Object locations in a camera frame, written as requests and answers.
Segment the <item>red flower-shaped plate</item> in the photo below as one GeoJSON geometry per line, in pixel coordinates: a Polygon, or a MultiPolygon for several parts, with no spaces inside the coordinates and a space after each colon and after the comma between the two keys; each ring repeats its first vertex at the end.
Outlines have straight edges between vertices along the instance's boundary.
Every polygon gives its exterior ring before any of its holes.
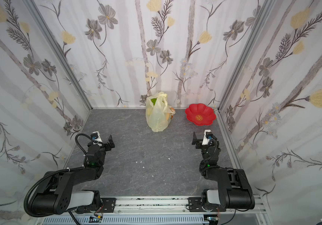
{"type": "Polygon", "coordinates": [[[216,120],[214,110],[205,104],[191,104],[185,113],[187,120],[197,126],[209,126],[216,120]]]}

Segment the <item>cream printed plastic bag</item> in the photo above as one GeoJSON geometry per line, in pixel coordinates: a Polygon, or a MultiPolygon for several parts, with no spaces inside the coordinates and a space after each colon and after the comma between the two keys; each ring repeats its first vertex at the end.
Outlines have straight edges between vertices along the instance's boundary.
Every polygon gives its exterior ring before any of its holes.
{"type": "Polygon", "coordinates": [[[175,109],[168,104],[167,94],[158,92],[146,99],[146,122],[153,132],[162,132],[170,124],[175,109]]]}

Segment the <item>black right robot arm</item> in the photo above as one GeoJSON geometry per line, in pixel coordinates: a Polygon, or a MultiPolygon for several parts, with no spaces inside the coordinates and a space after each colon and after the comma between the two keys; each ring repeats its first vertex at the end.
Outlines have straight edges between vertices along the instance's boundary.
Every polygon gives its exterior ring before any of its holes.
{"type": "Polygon", "coordinates": [[[200,174],[217,183],[216,189],[204,189],[200,198],[188,198],[190,212],[225,212],[227,209],[243,212],[254,209],[255,198],[245,171],[218,165],[220,143],[211,130],[198,139],[193,133],[192,145],[201,150],[200,174]]]}

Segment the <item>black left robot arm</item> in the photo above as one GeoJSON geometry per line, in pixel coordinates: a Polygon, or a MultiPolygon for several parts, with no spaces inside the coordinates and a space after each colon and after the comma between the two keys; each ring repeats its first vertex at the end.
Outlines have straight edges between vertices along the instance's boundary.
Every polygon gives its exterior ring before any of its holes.
{"type": "Polygon", "coordinates": [[[112,136],[103,142],[98,131],[87,136],[88,149],[83,149],[81,167],[47,172],[27,192],[24,211],[35,218],[61,215],[75,210],[77,213],[98,212],[104,202],[97,190],[73,191],[73,187],[98,180],[103,172],[105,156],[115,147],[112,136]]]}

